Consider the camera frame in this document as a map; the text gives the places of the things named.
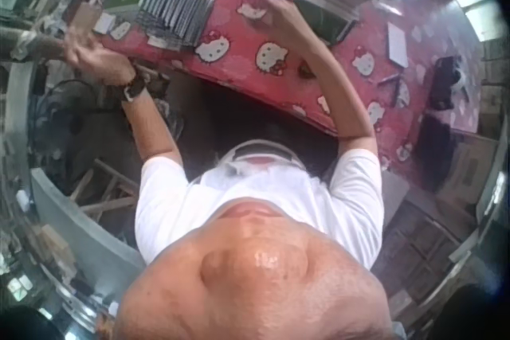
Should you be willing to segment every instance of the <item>person's left hand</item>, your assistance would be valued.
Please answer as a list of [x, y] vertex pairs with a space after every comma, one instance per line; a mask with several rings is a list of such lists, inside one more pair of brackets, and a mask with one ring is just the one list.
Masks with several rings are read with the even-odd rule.
[[135, 69], [124, 55], [103, 47], [90, 33], [75, 29], [65, 35], [65, 58], [82, 72], [99, 77], [106, 85], [126, 85], [135, 78]]

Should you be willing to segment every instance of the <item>nose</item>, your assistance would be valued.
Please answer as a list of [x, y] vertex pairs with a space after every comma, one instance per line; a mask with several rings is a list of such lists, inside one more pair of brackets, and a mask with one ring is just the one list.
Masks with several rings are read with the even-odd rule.
[[249, 238], [207, 254], [201, 273], [206, 286], [255, 286], [299, 282], [307, 270], [308, 258], [302, 248], [269, 238]]

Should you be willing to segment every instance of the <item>table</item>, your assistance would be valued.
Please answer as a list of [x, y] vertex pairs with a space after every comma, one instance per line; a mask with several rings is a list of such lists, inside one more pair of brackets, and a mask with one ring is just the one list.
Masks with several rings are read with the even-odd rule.
[[[133, 26], [116, 41], [104, 37], [105, 46], [159, 65], [188, 72], [233, 88], [281, 110], [294, 114], [319, 129], [335, 134], [328, 106], [316, 80], [298, 76], [301, 59], [285, 47], [274, 45], [252, 30], [241, 12], [253, 0], [216, 0], [201, 44], [193, 53], [174, 53], [147, 44], [147, 35]], [[469, 101], [458, 92], [452, 111], [430, 111], [452, 127], [475, 132], [478, 124], [481, 86], [481, 44], [455, 0], [391, 0], [389, 7], [402, 16], [368, 2], [360, 6], [360, 20], [347, 38], [332, 47], [359, 96], [371, 113], [379, 143], [382, 168], [408, 179], [418, 179], [410, 156], [418, 138], [431, 86], [431, 69], [439, 57], [460, 54], [465, 58], [465, 83]], [[409, 66], [403, 71], [399, 107], [391, 107], [394, 88], [377, 83], [398, 72], [387, 55], [387, 23], [406, 33]], [[273, 50], [272, 61], [259, 60]], [[370, 55], [373, 71], [364, 76], [358, 68]]]

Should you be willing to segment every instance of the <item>person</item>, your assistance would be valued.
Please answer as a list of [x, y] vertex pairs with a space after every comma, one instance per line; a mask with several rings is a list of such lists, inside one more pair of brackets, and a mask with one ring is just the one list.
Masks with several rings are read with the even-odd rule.
[[189, 182], [130, 61], [66, 38], [69, 63], [122, 87], [144, 161], [135, 236], [147, 268], [122, 299], [115, 338], [392, 338], [385, 291], [369, 271], [384, 215], [374, 129], [293, 3], [265, 2], [253, 26], [307, 61], [331, 109], [339, 161], [329, 185], [289, 149], [260, 141]]

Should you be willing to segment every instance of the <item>forearm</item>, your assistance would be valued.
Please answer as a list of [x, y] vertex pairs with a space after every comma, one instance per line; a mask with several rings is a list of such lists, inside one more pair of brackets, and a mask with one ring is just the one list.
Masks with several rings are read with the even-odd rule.
[[179, 149], [147, 90], [132, 103], [123, 102], [122, 107], [131, 124], [136, 147], [144, 162], [155, 155], [166, 155], [182, 165]]
[[367, 109], [342, 66], [319, 39], [311, 39], [308, 47], [304, 59], [319, 81], [340, 143], [373, 139], [375, 133]]

